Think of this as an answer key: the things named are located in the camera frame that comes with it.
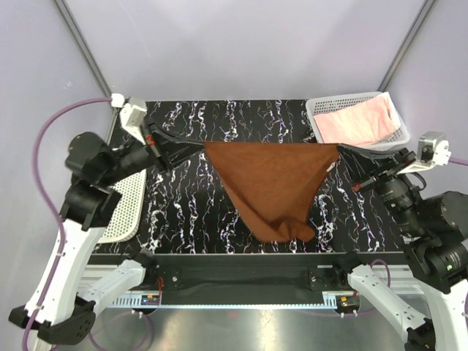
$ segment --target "brown cloth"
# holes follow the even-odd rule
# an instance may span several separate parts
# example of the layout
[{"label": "brown cloth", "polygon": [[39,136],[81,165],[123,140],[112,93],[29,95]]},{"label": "brown cloth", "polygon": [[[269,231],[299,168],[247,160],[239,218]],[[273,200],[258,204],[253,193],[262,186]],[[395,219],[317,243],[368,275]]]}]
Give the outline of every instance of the brown cloth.
[{"label": "brown cloth", "polygon": [[336,144],[206,142],[206,153],[241,218],[260,241],[311,240],[307,216]]}]

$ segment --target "white wall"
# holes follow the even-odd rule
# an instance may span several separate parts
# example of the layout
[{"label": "white wall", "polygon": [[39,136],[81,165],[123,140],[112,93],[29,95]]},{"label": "white wall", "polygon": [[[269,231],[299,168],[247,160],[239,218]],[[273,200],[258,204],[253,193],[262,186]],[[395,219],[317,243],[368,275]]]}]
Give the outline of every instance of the white wall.
[{"label": "white wall", "polygon": [[[429,130],[446,132],[454,157],[468,159],[468,1],[439,1],[410,48],[389,91],[415,148]],[[468,194],[468,167],[424,172],[427,195]]]},{"label": "white wall", "polygon": [[148,100],[374,91],[423,0],[68,0],[114,91]]},{"label": "white wall", "polygon": [[[22,330],[7,322],[8,314],[31,297],[57,233],[33,185],[32,143],[57,110],[101,93],[52,1],[2,1],[0,48],[0,340],[2,350],[16,351]],[[83,107],[46,134],[41,172],[57,206],[69,185],[68,143],[85,130],[105,135],[110,112],[106,105]]]}]

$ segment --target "white plastic basket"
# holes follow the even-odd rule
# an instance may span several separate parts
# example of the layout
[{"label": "white plastic basket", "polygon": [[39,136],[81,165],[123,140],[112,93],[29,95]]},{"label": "white plastic basket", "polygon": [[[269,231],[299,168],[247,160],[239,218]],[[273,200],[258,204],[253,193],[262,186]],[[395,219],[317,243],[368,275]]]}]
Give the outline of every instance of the white plastic basket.
[{"label": "white plastic basket", "polygon": [[[318,99],[310,99],[309,101],[307,101],[307,116],[309,117],[310,124],[312,126],[312,129],[314,130],[317,142],[323,143],[323,138],[320,134],[317,124],[315,123],[315,115],[341,110],[343,108],[356,105],[359,102],[364,102],[369,99],[372,99],[373,97],[376,97],[379,94],[381,94],[381,92],[373,91],[371,93],[336,95],[334,97],[320,97]],[[401,126],[392,135],[389,135],[384,140],[381,140],[378,143],[360,147],[377,151],[385,151],[408,143],[410,141],[410,134],[408,132],[407,126],[404,124],[399,113],[398,116],[400,118]]]}]

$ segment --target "metal frame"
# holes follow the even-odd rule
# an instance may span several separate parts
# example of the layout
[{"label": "metal frame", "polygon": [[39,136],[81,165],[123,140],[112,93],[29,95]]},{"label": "metal frame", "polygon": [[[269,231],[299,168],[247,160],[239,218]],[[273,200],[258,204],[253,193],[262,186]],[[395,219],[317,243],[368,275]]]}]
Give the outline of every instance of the metal frame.
[{"label": "metal frame", "polygon": [[[282,305],[301,308],[326,305],[325,296],[337,292],[314,291],[309,286],[313,270],[331,266],[343,254],[156,254],[159,275],[164,279],[162,308],[261,308]],[[401,252],[360,253],[370,263],[380,258],[390,265],[392,290],[399,295],[420,295],[422,290]],[[81,284],[89,286],[123,260],[120,254],[94,254],[86,266]],[[386,279],[382,266],[376,276]],[[132,291],[133,296],[151,291]]]},{"label": "metal frame", "polygon": [[96,60],[94,59],[91,51],[89,50],[89,47],[86,44],[85,38],[83,34],[81,33],[81,30],[78,27],[78,24],[75,18],[73,17],[73,14],[67,5],[67,2],[65,0],[53,0],[53,3],[55,4],[56,9],[58,10],[58,13],[64,20],[64,23],[67,26],[73,38],[73,41],[77,45],[78,50],[80,51],[81,56],[85,60],[86,65],[88,66],[89,70],[91,71],[91,74],[96,80],[97,85],[101,89],[104,96],[109,97],[112,94],[112,91],[110,90],[110,87],[107,84],[104,78],[104,75],[102,75],[102,72],[98,64],[96,63]]},{"label": "metal frame", "polygon": [[81,290],[78,296],[84,301],[96,301],[96,317],[128,289],[137,287],[145,278],[146,269],[134,260],[125,260],[119,267],[100,280]]},{"label": "metal frame", "polygon": [[419,13],[416,15],[415,20],[413,21],[407,35],[403,39],[400,48],[396,52],[395,57],[392,60],[392,63],[388,67],[387,72],[385,73],[381,84],[379,85],[378,91],[387,91],[390,82],[392,81],[393,77],[398,70],[400,63],[402,62],[403,58],[406,56],[409,48],[415,41],[416,36],[419,34],[420,30],[423,27],[423,24],[426,22],[428,17],[430,16],[434,6],[439,0],[425,0],[423,6],[421,6]]}]

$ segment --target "cable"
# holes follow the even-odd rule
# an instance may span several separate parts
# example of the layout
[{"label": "cable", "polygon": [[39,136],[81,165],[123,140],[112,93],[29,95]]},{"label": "cable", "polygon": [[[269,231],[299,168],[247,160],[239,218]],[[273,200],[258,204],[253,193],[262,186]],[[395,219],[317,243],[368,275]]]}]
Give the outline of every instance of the cable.
[{"label": "cable", "polygon": [[[161,306],[161,294],[162,294],[162,289],[164,287],[164,279],[162,277],[159,277],[157,279],[157,283],[158,283],[158,290],[159,290],[159,303],[158,303],[158,306]],[[127,313],[121,313],[119,314],[118,316],[114,317],[113,319],[111,319],[109,322],[105,323],[104,327],[99,329],[98,331],[95,331],[94,332],[94,335],[89,333],[89,341],[93,344],[94,347],[96,347],[99,351],[107,351],[106,349],[102,348],[101,346],[99,346],[96,342],[96,339],[94,339],[94,336],[96,336],[98,333],[100,333],[101,331],[104,330],[105,326],[106,325],[110,325],[112,323],[114,323],[116,320],[119,320],[120,318],[122,318],[123,316],[127,315]],[[145,334],[145,337],[144,339],[141,341],[141,343],[139,343],[136,348],[134,348],[132,351],[138,351],[146,342],[146,340],[148,340],[148,337],[151,335],[151,332],[153,330],[153,326],[152,326],[152,322],[151,322],[151,319],[144,313],[140,312],[139,313],[140,315],[140,319],[142,316],[145,317],[145,321],[146,321],[146,334]]]},{"label": "cable", "polygon": [[[390,267],[388,267],[388,264],[384,260],[377,259],[377,260],[372,261],[372,263],[370,264],[371,268],[373,268],[377,263],[382,263],[385,266],[385,270],[387,271],[387,280],[388,280],[387,286],[390,287],[391,286]],[[366,316],[366,315],[369,315],[369,314],[373,314],[374,312],[376,312],[376,310],[377,309],[375,307],[373,307],[372,309],[369,309],[367,311],[362,311],[362,312],[358,312],[358,313],[355,312],[355,314],[337,314],[337,313],[329,314],[329,313],[319,313],[319,312],[304,311],[304,310],[301,310],[301,312],[303,312],[305,314],[310,314],[311,316],[318,316],[318,317],[350,318],[350,317]]]},{"label": "cable", "polygon": [[[143,338],[143,340],[134,348],[132,349],[132,351],[139,351],[141,350],[141,348],[143,347],[143,345],[146,343],[146,341],[148,340],[148,337],[151,335],[151,332],[153,330],[153,325],[151,323],[151,319],[150,317],[148,317],[146,314],[140,312],[138,314],[140,316],[140,318],[144,317],[145,319],[145,323],[146,323],[146,333],[145,333],[145,337]],[[96,347],[99,351],[107,351],[105,348],[99,346],[96,342],[96,340],[94,339],[93,337],[93,334],[89,333],[89,341],[93,344],[94,347]]]},{"label": "cable", "polygon": [[426,180],[424,179],[424,177],[423,177],[421,174],[416,173],[416,172],[414,172],[414,173],[409,173],[409,174],[414,175],[414,177],[416,177],[417,179],[419,179],[419,181],[423,184],[423,188],[420,189],[420,191],[423,191],[425,188],[427,188],[427,182],[426,182]]},{"label": "cable", "polygon": [[468,166],[468,160],[465,159],[456,159],[455,157],[451,157],[448,161],[450,163],[454,163],[455,165]]},{"label": "cable", "polygon": [[36,183],[36,186],[39,190],[39,193],[41,194],[42,198],[45,201],[45,204],[47,207],[49,207],[50,212],[53,215],[53,218],[56,220],[56,223],[59,228],[60,232],[60,242],[58,243],[58,251],[55,260],[53,261],[52,268],[50,269],[50,273],[45,280],[44,283],[44,288],[42,289],[41,294],[39,295],[39,300],[37,301],[37,306],[36,309],[32,312],[32,315],[29,318],[28,323],[26,324],[26,327],[24,329],[24,334],[23,334],[23,339],[21,342],[21,347],[23,351],[29,351],[28,349],[28,337],[29,333],[31,332],[32,325],[34,321],[36,320],[37,314],[39,313],[39,310],[42,308],[42,304],[44,303],[45,296],[48,293],[50,284],[52,283],[53,276],[55,275],[55,272],[57,271],[57,267],[59,265],[60,259],[61,259],[61,254],[64,251],[65,247],[65,239],[66,239],[66,233],[65,233],[65,228],[64,224],[61,220],[60,214],[53,205],[53,202],[51,198],[49,197],[48,193],[45,191],[44,184],[42,183],[41,176],[39,174],[39,147],[41,145],[42,139],[44,137],[45,132],[47,129],[50,127],[50,125],[60,116],[64,115],[65,113],[74,110],[77,107],[81,107],[84,105],[90,105],[94,104],[97,102],[111,102],[112,98],[110,97],[100,97],[97,99],[88,99],[88,100],[83,100],[80,102],[76,102],[75,104],[72,104],[59,112],[55,113],[52,117],[50,117],[44,125],[42,125],[41,129],[39,130],[39,133],[36,136],[36,140],[34,141],[34,146],[33,146],[33,152],[32,152],[32,173],[34,177],[34,182]]}]

